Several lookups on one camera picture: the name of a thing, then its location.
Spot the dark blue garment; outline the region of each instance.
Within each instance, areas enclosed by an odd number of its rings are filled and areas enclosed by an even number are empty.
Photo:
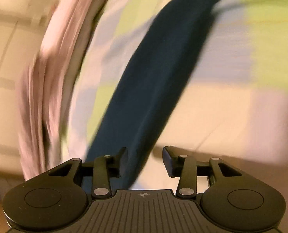
[[[127,147],[125,173],[111,179],[112,189],[127,189],[138,177],[194,69],[216,2],[170,1],[131,57],[86,158]]]

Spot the pink fabric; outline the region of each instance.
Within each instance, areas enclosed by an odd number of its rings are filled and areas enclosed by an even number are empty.
[[[24,70],[19,81],[19,150],[26,180],[61,161],[59,135],[64,76],[82,23],[93,2],[60,1],[33,65]],[[44,145],[46,134],[43,130],[48,136],[48,148]]]

